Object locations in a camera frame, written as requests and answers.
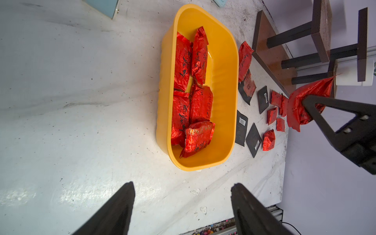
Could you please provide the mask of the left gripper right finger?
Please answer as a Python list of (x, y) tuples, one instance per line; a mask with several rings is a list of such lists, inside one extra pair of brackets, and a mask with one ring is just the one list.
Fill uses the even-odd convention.
[(292, 234), (243, 184), (237, 183), (231, 188), (231, 203), (238, 234)]

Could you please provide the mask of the black barcode tea bag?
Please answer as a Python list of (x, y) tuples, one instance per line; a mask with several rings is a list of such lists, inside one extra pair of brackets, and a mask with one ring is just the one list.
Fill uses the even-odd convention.
[(247, 134), (248, 118), (237, 110), (237, 125), (236, 125), (236, 139), (235, 143), (245, 146), (245, 139)]
[(261, 115), (269, 107), (267, 86), (262, 87), (258, 91), (257, 95), (258, 95), (258, 109), (259, 109), (259, 114)]

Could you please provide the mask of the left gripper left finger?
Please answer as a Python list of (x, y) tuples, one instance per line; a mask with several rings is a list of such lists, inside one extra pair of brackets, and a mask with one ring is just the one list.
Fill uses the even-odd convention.
[(135, 201), (133, 182), (125, 183), (75, 235), (127, 235)]

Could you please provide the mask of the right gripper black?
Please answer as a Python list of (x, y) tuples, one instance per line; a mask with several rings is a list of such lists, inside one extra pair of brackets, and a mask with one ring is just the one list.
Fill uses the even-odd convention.
[(376, 174), (376, 106), (309, 95), (303, 106), (329, 143), (368, 173)]

